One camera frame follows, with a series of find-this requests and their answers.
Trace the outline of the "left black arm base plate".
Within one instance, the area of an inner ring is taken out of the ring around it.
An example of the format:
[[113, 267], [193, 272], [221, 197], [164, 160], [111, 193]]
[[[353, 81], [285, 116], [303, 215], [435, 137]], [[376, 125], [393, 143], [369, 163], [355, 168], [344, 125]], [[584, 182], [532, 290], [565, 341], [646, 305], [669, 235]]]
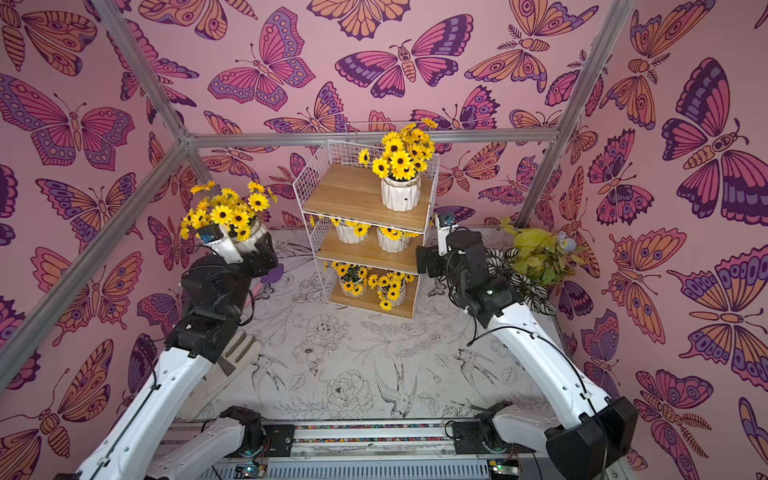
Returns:
[[237, 455], [249, 459], [288, 457], [295, 431], [296, 426], [293, 424], [249, 426], [245, 429]]

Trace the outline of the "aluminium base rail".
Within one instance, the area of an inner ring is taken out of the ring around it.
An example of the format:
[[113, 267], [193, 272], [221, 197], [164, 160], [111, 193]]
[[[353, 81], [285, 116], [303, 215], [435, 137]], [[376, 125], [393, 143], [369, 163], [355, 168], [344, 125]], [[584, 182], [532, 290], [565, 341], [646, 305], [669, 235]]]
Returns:
[[[395, 423], [304, 423], [296, 426], [291, 449], [293, 456], [313, 448], [340, 449], [347, 443], [353, 450], [372, 455], [392, 447], [451, 444], [444, 434], [447, 421], [425, 420]], [[473, 419], [492, 425], [506, 443], [547, 454], [566, 479], [592, 479], [622, 456], [631, 446], [637, 415], [624, 414], [609, 406], [593, 416], [581, 414], [572, 427], [559, 420], [522, 411], [512, 405], [497, 412], [484, 411]], [[229, 409], [193, 439], [163, 456], [152, 455], [144, 476], [152, 479], [193, 479], [227, 456], [238, 456], [245, 429], [264, 424], [259, 414], [241, 408]]]

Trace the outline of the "green striped leafy plant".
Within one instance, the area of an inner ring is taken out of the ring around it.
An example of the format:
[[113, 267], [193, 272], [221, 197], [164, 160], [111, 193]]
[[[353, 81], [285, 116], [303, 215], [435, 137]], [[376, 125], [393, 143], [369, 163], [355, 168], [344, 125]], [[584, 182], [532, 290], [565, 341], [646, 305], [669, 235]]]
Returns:
[[490, 274], [505, 279], [533, 312], [555, 316], [551, 292], [564, 285], [576, 265], [586, 264], [586, 249], [564, 232], [518, 229], [509, 219], [502, 220], [499, 228], [511, 236], [511, 243], [486, 250]]

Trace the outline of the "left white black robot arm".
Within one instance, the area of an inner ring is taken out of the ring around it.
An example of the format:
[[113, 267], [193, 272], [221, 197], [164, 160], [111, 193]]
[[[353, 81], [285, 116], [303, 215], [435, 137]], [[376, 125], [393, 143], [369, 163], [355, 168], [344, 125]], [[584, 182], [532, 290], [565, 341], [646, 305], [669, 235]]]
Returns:
[[95, 451], [71, 473], [73, 479], [196, 479], [235, 454], [253, 457], [264, 444], [262, 417], [230, 407], [197, 436], [176, 450], [156, 451], [194, 388], [218, 366], [231, 375], [223, 357], [243, 311], [254, 308], [254, 279], [278, 265], [269, 233], [240, 245], [220, 238], [213, 254], [195, 261], [181, 277], [188, 305], [165, 341], [153, 372], [137, 398]]

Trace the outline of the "sunflower pot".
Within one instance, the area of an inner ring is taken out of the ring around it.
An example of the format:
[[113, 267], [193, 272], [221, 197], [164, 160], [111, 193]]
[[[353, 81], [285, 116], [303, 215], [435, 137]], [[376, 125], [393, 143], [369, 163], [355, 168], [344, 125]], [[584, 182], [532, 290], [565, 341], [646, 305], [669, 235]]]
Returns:
[[435, 120], [421, 117], [387, 133], [378, 146], [357, 151], [358, 163], [380, 179], [382, 203], [387, 209], [407, 212], [418, 206], [423, 176], [439, 158], [431, 138], [437, 127]]
[[365, 282], [368, 276], [368, 269], [365, 266], [341, 261], [325, 261], [324, 267], [331, 267], [335, 271], [340, 287], [346, 296], [357, 298], [365, 292]]
[[413, 274], [391, 271], [368, 276], [368, 286], [376, 293], [379, 308], [385, 312], [400, 306], [405, 300], [407, 286], [416, 280]]
[[379, 247], [387, 253], [400, 253], [405, 251], [410, 245], [411, 240], [417, 237], [417, 233], [393, 227], [377, 228], [377, 241]]
[[367, 238], [371, 228], [367, 223], [316, 214], [305, 214], [304, 219], [314, 247], [320, 247], [328, 235], [335, 235], [343, 244], [358, 244]]
[[203, 229], [212, 227], [215, 233], [231, 239], [236, 247], [250, 248], [267, 232], [265, 215], [277, 203], [277, 196], [271, 188], [255, 181], [248, 182], [246, 196], [231, 188], [222, 188], [220, 193], [210, 196], [214, 187], [217, 184], [209, 181], [190, 189], [192, 194], [204, 192], [206, 196], [183, 217], [179, 231], [181, 238], [189, 240], [194, 235], [208, 243], [203, 239]]

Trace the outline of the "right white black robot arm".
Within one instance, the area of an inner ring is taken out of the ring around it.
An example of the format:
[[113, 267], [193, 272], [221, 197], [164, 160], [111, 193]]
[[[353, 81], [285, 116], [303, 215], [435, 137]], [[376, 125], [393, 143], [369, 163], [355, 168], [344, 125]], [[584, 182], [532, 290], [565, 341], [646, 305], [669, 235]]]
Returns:
[[606, 479], [630, 450], [638, 412], [613, 399], [550, 338], [505, 278], [495, 276], [480, 233], [439, 230], [435, 246], [416, 249], [417, 270], [447, 282], [449, 299], [507, 347], [548, 400], [555, 417], [506, 405], [491, 416], [503, 442], [547, 455], [565, 479]]

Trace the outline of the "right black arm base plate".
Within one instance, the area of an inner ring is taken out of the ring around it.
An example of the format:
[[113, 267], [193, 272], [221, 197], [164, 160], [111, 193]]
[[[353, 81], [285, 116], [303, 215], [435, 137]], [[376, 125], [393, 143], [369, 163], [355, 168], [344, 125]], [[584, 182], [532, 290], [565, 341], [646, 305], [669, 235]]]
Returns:
[[534, 450], [504, 442], [484, 421], [449, 420], [444, 426], [444, 434], [453, 442], [457, 454], [473, 455], [508, 455], [513, 453], [534, 453]]

